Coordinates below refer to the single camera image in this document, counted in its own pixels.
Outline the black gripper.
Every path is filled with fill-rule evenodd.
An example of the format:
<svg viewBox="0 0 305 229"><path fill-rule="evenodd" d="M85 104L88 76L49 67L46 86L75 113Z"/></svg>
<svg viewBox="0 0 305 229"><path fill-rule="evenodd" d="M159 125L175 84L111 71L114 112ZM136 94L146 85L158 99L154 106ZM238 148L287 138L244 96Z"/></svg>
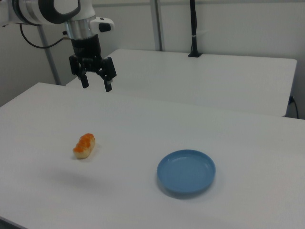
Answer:
<svg viewBox="0 0 305 229"><path fill-rule="evenodd" d="M88 72L96 72L104 81L105 91L112 90L112 80L117 76L111 57L102 59L98 35L82 40L71 40L74 55L69 57L71 73L78 76L82 87L89 86Z"/></svg>

